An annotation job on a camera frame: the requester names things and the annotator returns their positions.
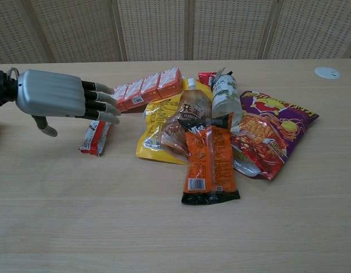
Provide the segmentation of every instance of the table surface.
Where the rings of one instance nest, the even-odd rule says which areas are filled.
[[[140,113],[123,114],[102,157],[78,151],[89,121],[36,129],[0,107],[0,272],[351,272],[351,59],[18,64],[109,86],[179,66],[233,70],[258,90],[317,112],[274,181],[235,172],[241,200],[184,206],[187,167],[135,156]],[[341,78],[314,74],[318,66]],[[11,65],[0,65],[7,70]]]

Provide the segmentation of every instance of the barcode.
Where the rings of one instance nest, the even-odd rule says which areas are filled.
[[[141,102],[144,102],[144,100],[141,96],[136,96],[136,97],[132,98],[131,101],[133,104],[139,104]]]
[[[188,178],[188,190],[189,191],[204,191],[206,189],[205,179],[193,179]]]

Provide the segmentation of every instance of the cartoon logo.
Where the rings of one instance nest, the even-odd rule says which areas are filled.
[[[253,98],[253,104],[251,107],[255,107],[260,113],[263,112],[274,112],[278,115],[281,111],[286,109],[286,106],[273,98]]]

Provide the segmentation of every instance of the white bottle cap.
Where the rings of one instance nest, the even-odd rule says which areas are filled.
[[[196,89],[196,80],[195,78],[188,79],[188,89]]]

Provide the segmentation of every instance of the beige wall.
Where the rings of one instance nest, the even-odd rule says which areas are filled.
[[[0,63],[351,57],[351,0],[0,0]]]

